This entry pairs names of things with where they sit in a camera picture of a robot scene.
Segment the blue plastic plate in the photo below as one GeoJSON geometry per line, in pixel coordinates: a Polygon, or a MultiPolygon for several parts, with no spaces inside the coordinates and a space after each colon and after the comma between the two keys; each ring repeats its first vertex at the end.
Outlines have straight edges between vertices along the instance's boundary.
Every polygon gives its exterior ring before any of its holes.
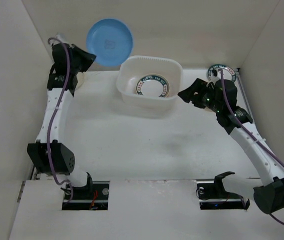
{"type": "Polygon", "coordinates": [[[115,18],[97,21],[88,31],[86,48],[104,67],[117,67],[132,53],[134,38],[129,27],[115,18]]]}

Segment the orange plate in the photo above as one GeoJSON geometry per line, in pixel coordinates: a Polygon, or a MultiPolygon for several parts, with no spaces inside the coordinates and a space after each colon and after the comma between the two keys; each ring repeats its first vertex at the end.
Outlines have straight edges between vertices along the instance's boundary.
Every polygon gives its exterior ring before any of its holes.
{"type": "Polygon", "coordinates": [[[218,108],[216,107],[215,104],[213,104],[213,105],[207,105],[207,106],[206,106],[206,110],[212,111],[212,112],[216,113],[217,110],[218,110],[218,108]]]}

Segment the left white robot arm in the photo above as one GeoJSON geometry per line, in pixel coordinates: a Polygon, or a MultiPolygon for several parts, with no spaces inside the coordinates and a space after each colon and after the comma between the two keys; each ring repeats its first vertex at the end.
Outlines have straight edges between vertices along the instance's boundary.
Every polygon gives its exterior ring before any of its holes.
{"type": "Polygon", "coordinates": [[[89,173],[80,170],[74,153],[64,144],[68,108],[74,98],[77,75],[86,72],[96,56],[74,44],[54,43],[54,63],[47,82],[47,105],[43,123],[34,143],[27,145],[27,153],[40,174],[67,179],[84,198],[94,193],[89,173]]]}

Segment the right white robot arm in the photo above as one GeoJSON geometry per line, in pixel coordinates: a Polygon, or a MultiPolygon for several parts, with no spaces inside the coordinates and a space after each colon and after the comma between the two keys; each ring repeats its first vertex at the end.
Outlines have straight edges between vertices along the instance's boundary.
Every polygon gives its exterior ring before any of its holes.
{"type": "Polygon", "coordinates": [[[197,108],[212,110],[219,125],[242,148],[259,174],[259,179],[253,181],[232,171],[221,173],[214,178],[215,195],[224,198],[237,194],[253,200],[263,213],[270,215],[284,208],[284,166],[260,137],[252,117],[237,105],[237,92],[230,80],[208,83],[197,78],[178,96],[197,108]]]}

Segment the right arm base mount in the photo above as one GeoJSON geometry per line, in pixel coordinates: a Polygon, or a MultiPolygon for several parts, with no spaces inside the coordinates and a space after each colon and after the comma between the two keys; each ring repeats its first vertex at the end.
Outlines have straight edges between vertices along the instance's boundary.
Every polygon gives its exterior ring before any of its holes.
{"type": "Polygon", "coordinates": [[[197,181],[195,195],[199,200],[200,210],[248,210],[251,203],[235,193],[218,193],[213,180],[197,181]]]}

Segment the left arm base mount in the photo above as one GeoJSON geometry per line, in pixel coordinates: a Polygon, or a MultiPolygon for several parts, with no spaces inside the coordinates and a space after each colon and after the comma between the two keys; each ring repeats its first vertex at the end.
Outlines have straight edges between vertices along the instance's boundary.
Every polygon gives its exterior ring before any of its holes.
{"type": "Polygon", "coordinates": [[[106,211],[108,210],[109,181],[94,181],[89,190],[75,189],[72,200],[70,194],[63,197],[63,211],[106,211]]]}

